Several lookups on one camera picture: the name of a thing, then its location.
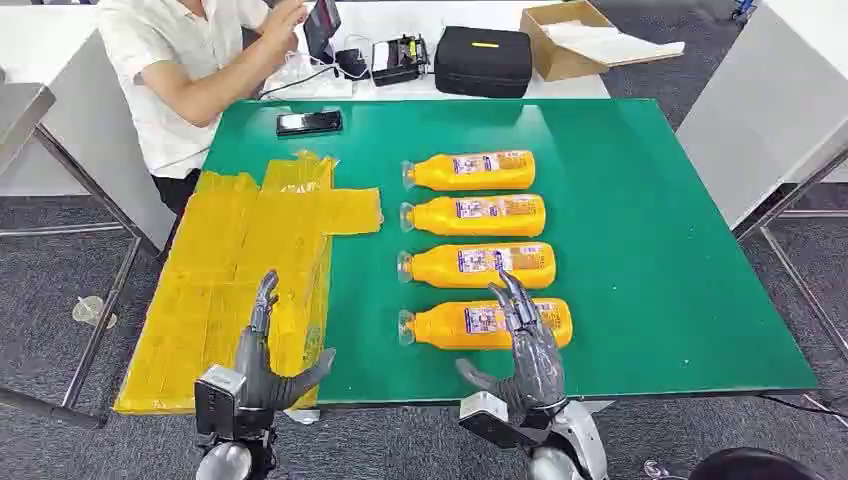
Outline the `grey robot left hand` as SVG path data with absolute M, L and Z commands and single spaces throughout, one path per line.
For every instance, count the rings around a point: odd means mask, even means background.
M 278 274 L 269 270 L 261 279 L 250 323 L 242 331 L 235 357 L 235 370 L 245 377 L 240 406 L 249 409 L 282 411 L 291 407 L 330 373 L 337 350 L 324 349 L 312 366 L 293 377 L 271 369 L 269 333 L 271 311 L 278 296 L 274 289 Z

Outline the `person's right hand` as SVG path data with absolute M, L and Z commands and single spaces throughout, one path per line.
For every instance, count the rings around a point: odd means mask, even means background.
M 278 2 L 260 25 L 259 49 L 268 55 L 283 55 L 296 50 L 298 40 L 295 30 L 307 15 L 308 8 L 303 1 Z

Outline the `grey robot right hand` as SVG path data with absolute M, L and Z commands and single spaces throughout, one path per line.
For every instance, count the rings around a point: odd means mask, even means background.
M 566 402 L 565 372 L 553 332 L 522 283 L 502 269 L 498 274 L 504 285 L 491 283 L 489 289 L 505 314 L 514 372 L 497 379 L 465 358 L 456 361 L 456 368 L 473 387 L 503 400 L 511 418 L 560 406 Z

